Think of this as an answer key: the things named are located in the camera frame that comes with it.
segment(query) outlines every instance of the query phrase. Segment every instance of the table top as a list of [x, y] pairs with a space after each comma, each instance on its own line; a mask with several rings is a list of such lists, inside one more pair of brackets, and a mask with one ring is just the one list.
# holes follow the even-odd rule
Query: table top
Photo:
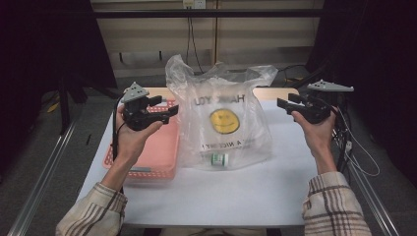
[[[150, 95], [170, 97], [167, 88]], [[171, 181], [127, 179], [125, 224], [141, 227], [282, 227], [301, 225], [302, 203], [316, 164], [301, 128], [276, 107], [293, 88], [256, 88], [273, 138], [273, 157], [233, 171], [178, 168]], [[101, 162], [111, 142], [111, 116], [79, 199], [106, 173]]]

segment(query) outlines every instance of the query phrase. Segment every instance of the plaid shirt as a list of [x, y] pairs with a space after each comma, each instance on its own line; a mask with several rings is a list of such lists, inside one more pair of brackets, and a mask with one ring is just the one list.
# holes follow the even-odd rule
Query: plaid shirt
[[[341, 173], [316, 176], [309, 186], [309, 195], [303, 203], [306, 235], [371, 235], [362, 209]], [[124, 195], [97, 183], [59, 222], [56, 235], [117, 235], [123, 223], [126, 203]], [[175, 235], [188, 235], [190, 231], [175, 230]], [[242, 235], [239, 230], [230, 229], [227, 235]], [[253, 230], [245, 235], [266, 234]]]

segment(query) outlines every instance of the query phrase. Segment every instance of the white plastic bag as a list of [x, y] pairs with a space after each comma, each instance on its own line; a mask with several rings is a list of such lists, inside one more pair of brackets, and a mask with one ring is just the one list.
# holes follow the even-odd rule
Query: white plastic bag
[[253, 89], [270, 86], [273, 66], [229, 73], [216, 64], [195, 76], [180, 55], [169, 59], [166, 84], [179, 104], [179, 165], [206, 170], [231, 170], [271, 155], [271, 135], [265, 113]]

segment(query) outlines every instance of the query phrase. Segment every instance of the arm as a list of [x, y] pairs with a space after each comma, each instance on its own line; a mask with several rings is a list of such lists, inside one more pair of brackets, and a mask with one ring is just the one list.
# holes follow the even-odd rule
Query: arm
[[123, 106], [116, 114], [119, 153], [100, 183], [79, 200], [58, 223], [56, 235], [117, 235], [123, 223], [127, 198], [119, 193], [131, 167], [138, 161], [147, 138], [162, 122], [152, 123], [136, 132], [123, 123]]
[[292, 112], [304, 131], [307, 146], [316, 160], [318, 176], [309, 182], [303, 203], [306, 235], [371, 235], [361, 206], [343, 174], [337, 172], [330, 150], [335, 115], [312, 125], [299, 112]]

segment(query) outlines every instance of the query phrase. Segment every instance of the orange plastic tray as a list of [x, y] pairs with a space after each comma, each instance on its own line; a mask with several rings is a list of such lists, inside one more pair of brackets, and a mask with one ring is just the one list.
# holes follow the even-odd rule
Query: orange plastic tray
[[[149, 107], [149, 112], [164, 111], [174, 105], [173, 100], [167, 100], [165, 106]], [[139, 179], [165, 179], [175, 177], [178, 149], [177, 117], [169, 119], [169, 124], [163, 125], [155, 134], [151, 135], [144, 151], [134, 165], [137, 171], [129, 172], [128, 177]], [[102, 165], [110, 168], [113, 164], [112, 147], [109, 145]]]

